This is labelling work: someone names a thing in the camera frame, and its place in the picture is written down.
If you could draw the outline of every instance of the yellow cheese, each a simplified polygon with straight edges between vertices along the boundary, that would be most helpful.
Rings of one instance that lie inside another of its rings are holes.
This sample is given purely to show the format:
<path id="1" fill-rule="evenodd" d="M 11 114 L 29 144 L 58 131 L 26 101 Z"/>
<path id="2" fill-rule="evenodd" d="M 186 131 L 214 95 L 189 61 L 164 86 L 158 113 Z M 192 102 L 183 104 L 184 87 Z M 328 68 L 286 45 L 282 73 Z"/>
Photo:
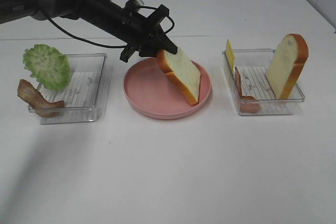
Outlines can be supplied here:
<path id="1" fill-rule="evenodd" d="M 226 58 L 233 73 L 233 68 L 235 66 L 235 54 L 233 53 L 230 40 L 227 40 L 226 42 Z"/>

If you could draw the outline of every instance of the green vegetable slice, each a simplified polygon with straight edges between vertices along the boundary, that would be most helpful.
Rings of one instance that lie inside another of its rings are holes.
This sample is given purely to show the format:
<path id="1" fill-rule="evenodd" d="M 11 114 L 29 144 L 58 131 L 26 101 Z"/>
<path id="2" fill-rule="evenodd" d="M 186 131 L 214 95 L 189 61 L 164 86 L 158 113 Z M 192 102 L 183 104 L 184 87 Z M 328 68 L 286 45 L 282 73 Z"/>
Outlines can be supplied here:
<path id="1" fill-rule="evenodd" d="M 48 45 L 34 45 L 23 54 L 25 69 L 46 89 L 61 90 L 70 82 L 68 57 Z"/>

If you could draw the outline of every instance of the bread crust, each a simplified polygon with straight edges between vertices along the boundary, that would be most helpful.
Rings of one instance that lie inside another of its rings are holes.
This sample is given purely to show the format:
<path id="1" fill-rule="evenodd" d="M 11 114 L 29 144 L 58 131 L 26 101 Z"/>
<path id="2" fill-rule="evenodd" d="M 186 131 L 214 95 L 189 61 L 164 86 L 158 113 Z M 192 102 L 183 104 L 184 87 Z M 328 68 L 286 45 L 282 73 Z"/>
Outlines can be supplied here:
<path id="1" fill-rule="evenodd" d="M 194 96 L 191 94 L 189 89 L 186 85 L 184 85 L 175 75 L 174 71 L 170 68 L 170 66 L 167 64 L 165 60 L 164 50 L 160 49 L 156 55 L 157 62 L 159 64 L 160 69 L 164 74 L 167 76 L 167 78 L 173 83 L 174 86 L 178 88 L 178 90 L 184 95 L 187 102 L 190 105 L 196 105 L 198 104 L 198 100 L 194 98 Z"/>
<path id="2" fill-rule="evenodd" d="M 279 96 L 279 99 L 287 99 L 295 86 L 301 71 L 308 59 L 309 51 L 308 46 L 305 39 L 299 34 L 288 34 L 287 36 L 293 36 L 298 44 L 298 56 L 296 61 L 294 62 L 294 66 L 292 68 L 291 73 L 287 79 L 285 86 L 283 87 L 282 93 Z"/>
<path id="3" fill-rule="evenodd" d="M 243 100 L 256 100 L 254 97 L 250 95 L 248 96 L 243 95 L 241 91 L 242 85 L 241 85 L 240 73 L 237 67 L 235 67 L 235 77 L 236 77 L 236 85 L 237 85 L 238 93 L 240 97 Z M 255 114 L 255 113 L 258 113 L 260 109 L 261 109 L 260 103 L 257 101 L 253 103 L 240 103 L 240 112 L 243 112 L 243 113 Z"/>

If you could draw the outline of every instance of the clear plastic container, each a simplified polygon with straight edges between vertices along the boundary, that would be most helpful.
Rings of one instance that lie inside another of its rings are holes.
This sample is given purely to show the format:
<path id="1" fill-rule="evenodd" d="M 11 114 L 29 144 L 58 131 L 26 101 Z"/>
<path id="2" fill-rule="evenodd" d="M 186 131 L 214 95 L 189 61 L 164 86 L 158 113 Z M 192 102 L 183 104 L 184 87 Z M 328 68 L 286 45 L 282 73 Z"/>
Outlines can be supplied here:
<path id="1" fill-rule="evenodd" d="M 68 55 L 71 80 L 60 91 L 48 90 L 39 84 L 37 90 L 48 102 L 65 101 L 65 108 L 33 109 L 31 113 L 54 112 L 51 118 L 41 117 L 40 124 L 94 122 L 106 110 L 111 71 L 106 54 Z"/>
<path id="2" fill-rule="evenodd" d="M 285 100 L 276 99 L 266 79 L 266 70 L 270 64 L 274 49 L 234 50 L 235 67 L 240 73 L 242 95 L 238 91 L 235 73 L 232 72 L 224 55 L 224 73 L 239 115 L 288 115 L 294 114 L 305 96 L 296 84 Z"/>

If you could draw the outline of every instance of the pink plate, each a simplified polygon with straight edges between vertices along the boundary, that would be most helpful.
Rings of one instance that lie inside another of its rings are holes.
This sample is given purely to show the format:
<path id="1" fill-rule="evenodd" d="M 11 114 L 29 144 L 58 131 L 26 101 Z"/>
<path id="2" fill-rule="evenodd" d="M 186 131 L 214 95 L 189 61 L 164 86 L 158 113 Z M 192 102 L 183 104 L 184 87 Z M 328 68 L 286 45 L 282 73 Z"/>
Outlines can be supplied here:
<path id="1" fill-rule="evenodd" d="M 161 71 L 156 58 L 134 64 L 124 78 L 124 92 L 131 106 L 140 113 L 157 119 L 176 119 L 190 115 L 201 108 L 211 92 L 210 76 L 201 71 L 199 103 L 190 106 L 179 90 Z"/>

